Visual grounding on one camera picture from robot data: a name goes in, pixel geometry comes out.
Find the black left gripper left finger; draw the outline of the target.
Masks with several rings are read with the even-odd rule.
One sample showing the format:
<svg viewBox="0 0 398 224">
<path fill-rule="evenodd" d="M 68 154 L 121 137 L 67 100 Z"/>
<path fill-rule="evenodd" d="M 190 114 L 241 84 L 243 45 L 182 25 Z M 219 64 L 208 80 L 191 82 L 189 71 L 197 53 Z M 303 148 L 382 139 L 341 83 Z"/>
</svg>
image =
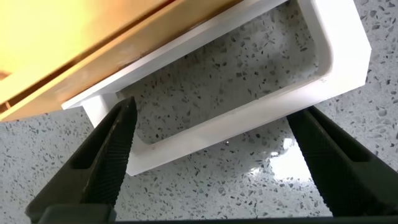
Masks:
<svg viewBox="0 0 398 224">
<path fill-rule="evenodd" d="M 136 122 L 134 98 L 117 103 L 28 204 L 31 223 L 113 223 Z"/>
</svg>

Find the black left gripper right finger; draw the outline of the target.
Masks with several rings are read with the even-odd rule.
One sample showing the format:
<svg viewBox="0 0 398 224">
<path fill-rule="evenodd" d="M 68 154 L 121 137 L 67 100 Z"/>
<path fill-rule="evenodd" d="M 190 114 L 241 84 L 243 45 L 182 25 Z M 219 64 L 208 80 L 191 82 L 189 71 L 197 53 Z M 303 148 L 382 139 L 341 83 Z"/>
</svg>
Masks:
<svg viewBox="0 0 398 224">
<path fill-rule="evenodd" d="M 334 216 L 397 216 L 394 169 L 314 106 L 288 115 L 287 120 Z"/>
</svg>

